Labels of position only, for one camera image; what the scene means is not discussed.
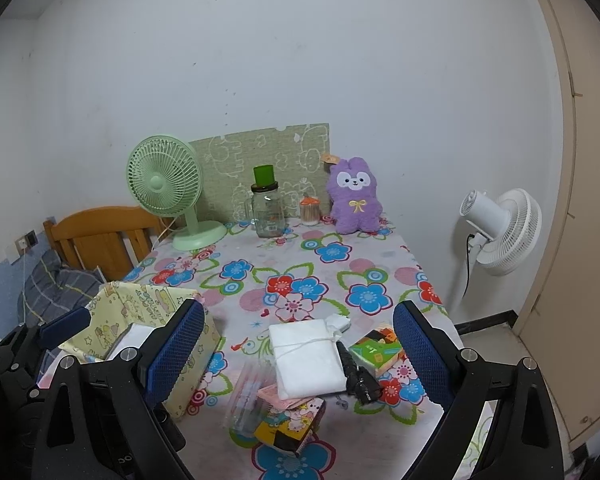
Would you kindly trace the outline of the green orange tissue pack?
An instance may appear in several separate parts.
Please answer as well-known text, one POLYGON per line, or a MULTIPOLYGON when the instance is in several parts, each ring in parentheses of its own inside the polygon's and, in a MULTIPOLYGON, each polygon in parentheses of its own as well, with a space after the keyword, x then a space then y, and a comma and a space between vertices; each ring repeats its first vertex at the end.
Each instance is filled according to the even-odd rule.
POLYGON ((355 362, 376 378, 388 372, 396 362, 405 356, 398 336, 390 325, 373 328, 365 336, 351 344, 348 350, 355 362))

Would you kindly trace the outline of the black bath pouf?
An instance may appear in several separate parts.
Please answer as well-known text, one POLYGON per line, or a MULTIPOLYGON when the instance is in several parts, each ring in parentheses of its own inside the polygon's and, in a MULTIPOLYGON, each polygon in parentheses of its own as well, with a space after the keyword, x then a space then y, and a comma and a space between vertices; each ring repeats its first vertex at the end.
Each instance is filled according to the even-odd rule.
POLYGON ((346 376, 346 391, 350 396, 363 405, 372 404, 380 400, 382 387, 378 380, 366 368, 359 366, 352 354, 340 341, 336 342, 337 351, 342 364, 343 374, 346 376))

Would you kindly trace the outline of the white clear plastic packet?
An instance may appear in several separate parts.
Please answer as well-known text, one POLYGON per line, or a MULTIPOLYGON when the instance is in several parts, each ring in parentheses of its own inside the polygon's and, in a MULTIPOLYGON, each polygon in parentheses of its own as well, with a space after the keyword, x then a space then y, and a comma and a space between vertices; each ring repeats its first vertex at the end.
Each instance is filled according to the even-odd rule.
POLYGON ((236 436, 251 439, 268 410, 259 391, 274 384, 274 366, 268 361, 248 362, 240 371, 228 401, 224 427, 236 436))

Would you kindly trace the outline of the pink wipes packet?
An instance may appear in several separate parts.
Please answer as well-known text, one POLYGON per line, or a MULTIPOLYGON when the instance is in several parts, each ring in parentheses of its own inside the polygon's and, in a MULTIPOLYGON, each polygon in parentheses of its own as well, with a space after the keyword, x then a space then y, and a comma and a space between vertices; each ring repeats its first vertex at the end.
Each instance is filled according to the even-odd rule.
POLYGON ((289 398, 282 399, 278 394, 278 389, 276 384, 268 385, 262 387, 258 390, 257 396, 259 399, 263 400, 265 403, 270 404, 274 410, 284 412, 289 410, 294 410, 298 408, 302 404, 306 404, 312 400, 309 396, 308 398, 289 398))

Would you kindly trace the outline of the white towel with string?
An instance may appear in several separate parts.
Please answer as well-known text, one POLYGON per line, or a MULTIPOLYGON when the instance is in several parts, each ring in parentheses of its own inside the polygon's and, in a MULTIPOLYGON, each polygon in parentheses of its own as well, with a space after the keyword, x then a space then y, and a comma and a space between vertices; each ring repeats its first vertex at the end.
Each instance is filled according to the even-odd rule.
POLYGON ((268 328, 282 399, 314 398, 346 390, 336 342, 350 325, 350 318, 332 314, 268 328))

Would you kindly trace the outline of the yellow cartoon tissue pack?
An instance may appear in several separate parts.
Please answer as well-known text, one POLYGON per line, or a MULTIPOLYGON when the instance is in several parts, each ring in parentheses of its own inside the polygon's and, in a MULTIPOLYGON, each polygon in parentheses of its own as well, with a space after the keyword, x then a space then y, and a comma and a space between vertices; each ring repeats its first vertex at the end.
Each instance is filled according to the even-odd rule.
POLYGON ((286 411, 270 408, 254 430, 253 437, 269 448, 298 457, 314 436, 325 410, 322 398, 313 398, 286 411))

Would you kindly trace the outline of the grey plaid pillow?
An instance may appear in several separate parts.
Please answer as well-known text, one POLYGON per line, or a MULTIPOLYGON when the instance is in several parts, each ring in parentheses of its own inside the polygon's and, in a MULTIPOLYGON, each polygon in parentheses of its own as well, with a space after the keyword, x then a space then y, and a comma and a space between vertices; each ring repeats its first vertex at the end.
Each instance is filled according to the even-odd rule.
POLYGON ((44 252, 18 297, 18 322, 35 326, 85 307, 105 283, 98 269, 73 269, 53 249, 44 252))

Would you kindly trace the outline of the yellow cartoon fabric storage box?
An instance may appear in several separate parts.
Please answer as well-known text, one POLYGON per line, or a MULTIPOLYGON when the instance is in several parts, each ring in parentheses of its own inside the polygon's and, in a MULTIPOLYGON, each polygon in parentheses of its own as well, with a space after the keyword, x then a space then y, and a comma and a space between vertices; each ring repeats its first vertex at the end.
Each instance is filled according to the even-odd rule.
MULTIPOLYGON (((86 306, 90 326, 60 348, 82 363, 111 360, 125 347, 140 347, 151 332, 170 321, 185 300, 200 298, 195 289, 111 282, 86 306)), ((210 363, 220 340, 212 315, 206 313, 200 338, 166 400, 173 418, 184 417, 195 391, 211 378, 210 363)))

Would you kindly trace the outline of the wooden bed headboard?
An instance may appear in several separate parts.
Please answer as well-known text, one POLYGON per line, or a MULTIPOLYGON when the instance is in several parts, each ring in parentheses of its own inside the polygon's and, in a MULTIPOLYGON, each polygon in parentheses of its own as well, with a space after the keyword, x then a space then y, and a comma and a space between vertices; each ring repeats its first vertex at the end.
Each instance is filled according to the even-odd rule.
POLYGON ((78 211, 56 222, 43 222, 50 248, 76 270, 102 271, 107 281, 120 281, 151 252, 152 238, 166 224, 140 207, 105 206, 78 211))

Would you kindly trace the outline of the floral tablecloth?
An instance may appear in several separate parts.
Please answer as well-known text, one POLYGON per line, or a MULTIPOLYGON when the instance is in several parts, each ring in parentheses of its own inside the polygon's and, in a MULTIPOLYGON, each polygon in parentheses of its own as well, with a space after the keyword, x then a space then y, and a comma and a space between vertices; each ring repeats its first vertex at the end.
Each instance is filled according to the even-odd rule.
POLYGON ((411 363, 400 359, 380 378, 375 404, 337 394, 298 456, 269 448, 225 426, 242 368, 272 359, 273 324, 327 318, 350 321, 353 344, 414 302, 428 321, 457 337, 430 279, 390 223, 372 234, 338 234, 329 221, 294 220, 265 240, 246 222, 230 223, 218 244, 179 252, 163 243, 130 273, 132 283, 196 289, 221 341, 181 427, 182 460, 198 479, 399 479, 427 442, 442 411, 411 363))

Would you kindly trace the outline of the beige wardrobe door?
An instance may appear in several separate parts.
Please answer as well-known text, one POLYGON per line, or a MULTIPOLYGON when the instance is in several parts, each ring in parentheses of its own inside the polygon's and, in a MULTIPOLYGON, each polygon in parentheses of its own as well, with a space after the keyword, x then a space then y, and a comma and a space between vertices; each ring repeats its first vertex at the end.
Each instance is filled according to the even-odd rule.
POLYGON ((562 98, 562 166, 538 273, 515 333, 540 364, 570 448, 600 431, 600 19, 538 0, 562 98))

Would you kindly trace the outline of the white standing fan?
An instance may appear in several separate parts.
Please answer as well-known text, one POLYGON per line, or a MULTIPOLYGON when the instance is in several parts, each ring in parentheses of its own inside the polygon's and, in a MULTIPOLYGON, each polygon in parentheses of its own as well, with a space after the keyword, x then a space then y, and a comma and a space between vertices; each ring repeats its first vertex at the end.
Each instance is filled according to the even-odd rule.
POLYGON ((460 216, 475 230, 468 242, 468 276, 476 264, 493 276, 512 273, 531 254, 542 228, 540 205, 522 188, 496 200, 471 190, 460 216))

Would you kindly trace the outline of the glass jar with green cup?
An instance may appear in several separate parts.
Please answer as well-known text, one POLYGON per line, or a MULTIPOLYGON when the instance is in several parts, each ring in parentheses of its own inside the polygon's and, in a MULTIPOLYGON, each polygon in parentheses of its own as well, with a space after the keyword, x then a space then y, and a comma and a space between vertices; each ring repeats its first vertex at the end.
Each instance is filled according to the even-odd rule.
POLYGON ((258 237, 275 238, 286 229, 283 201, 279 196, 278 182, 272 165, 253 168, 251 185, 251 218, 258 237))

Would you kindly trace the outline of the green desk fan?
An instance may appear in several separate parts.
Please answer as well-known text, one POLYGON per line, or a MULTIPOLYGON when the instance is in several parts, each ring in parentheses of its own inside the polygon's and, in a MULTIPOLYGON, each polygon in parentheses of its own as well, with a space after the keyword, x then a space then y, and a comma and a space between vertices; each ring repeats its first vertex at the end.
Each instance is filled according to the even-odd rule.
POLYGON ((197 218, 196 205, 204 186, 201 164, 194 148, 174 136, 148 136, 129 154, 125 168, 128 188, 137 203, 161 218, 185 220, 173 235, 180 252, 216 244, 226 226, 197 218))

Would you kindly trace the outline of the purple plush bunny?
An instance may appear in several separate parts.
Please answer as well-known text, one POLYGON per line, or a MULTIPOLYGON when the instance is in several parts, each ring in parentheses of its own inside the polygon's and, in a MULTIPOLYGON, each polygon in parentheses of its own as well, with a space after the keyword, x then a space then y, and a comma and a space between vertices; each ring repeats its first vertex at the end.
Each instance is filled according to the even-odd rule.
POLYGON ((329 169, 326 184, 332 209, 330 216, 339 234, 380 229, 382 206, 377 197, 377 180, 362 157, 340 159, 329 169))

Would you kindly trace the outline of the toothpick jar orange lid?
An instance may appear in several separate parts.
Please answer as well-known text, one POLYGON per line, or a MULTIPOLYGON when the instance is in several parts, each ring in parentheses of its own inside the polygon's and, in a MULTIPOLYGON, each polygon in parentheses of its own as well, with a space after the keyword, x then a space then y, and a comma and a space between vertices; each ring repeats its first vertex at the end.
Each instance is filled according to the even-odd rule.
POLYGON ((305 226, 316 226, 321 221, 320 200, 313 196, 304 196, 299 203, 300 218, 305 226))

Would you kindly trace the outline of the wall power socket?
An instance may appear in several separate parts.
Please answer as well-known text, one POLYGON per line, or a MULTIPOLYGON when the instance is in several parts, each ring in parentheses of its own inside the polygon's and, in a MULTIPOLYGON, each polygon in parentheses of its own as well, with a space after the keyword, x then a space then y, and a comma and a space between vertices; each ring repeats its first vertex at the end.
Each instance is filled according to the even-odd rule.
POLYGON ((15 241, 18 255, 23 256, 29 249, 38 244, 38 236, 34 231, 29 231, 15 241))

